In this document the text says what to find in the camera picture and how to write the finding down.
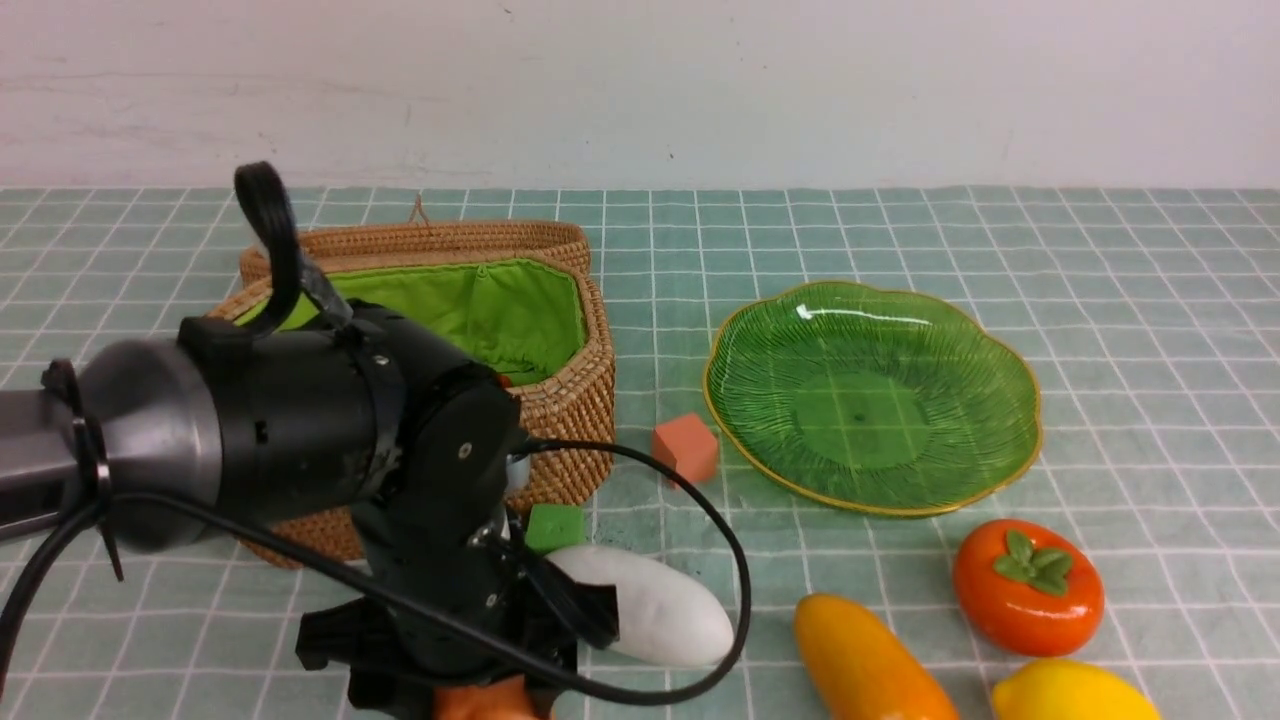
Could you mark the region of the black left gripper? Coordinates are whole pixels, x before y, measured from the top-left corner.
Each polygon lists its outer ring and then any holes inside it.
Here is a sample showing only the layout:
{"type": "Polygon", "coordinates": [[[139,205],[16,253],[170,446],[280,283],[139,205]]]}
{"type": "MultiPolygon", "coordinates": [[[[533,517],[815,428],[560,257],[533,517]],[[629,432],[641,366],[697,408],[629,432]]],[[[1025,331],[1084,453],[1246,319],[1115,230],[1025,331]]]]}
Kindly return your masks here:
{"type": "MultiPolygon", "coordinates": [[[[477,530],[502,533],[507,457],[522,439],[518,400],[493,377],[417,388],[399,468],[351,510],[367,562],[393,591],[516,644],[589,697],[620,702],[620,688],[579,675],[581,642],[605,650],[620,639],[616,587],[576,582],[531,550],[517,550],[513,565],[470,544],[477,530]]],[[[401,644],[375,601],[305,614],[294,653],[308,673],[347,667],[353,708],[401,717],[401,644]]]]}

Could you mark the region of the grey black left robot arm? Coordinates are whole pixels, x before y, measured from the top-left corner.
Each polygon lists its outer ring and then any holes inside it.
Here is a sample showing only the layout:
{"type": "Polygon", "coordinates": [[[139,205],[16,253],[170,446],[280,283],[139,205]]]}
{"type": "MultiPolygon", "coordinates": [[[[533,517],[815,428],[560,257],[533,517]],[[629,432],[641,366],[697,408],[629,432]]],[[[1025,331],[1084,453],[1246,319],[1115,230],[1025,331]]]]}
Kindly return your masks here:
{"type": "Polygon", "coordinates": [[[3,609],[3,661],[54,561],[97,528],[111,560],[221,532],[360,600],[306,614],[296,653],[343,664],[393,717],[524,674],[545,712],[576,647],[620,638],[617,593],[526,543],[506,503],[538,451],[499,374],[398,313],[297,331],[187,318],[37,389],[3,393],[3,538],[44,534],[3,609]]]}

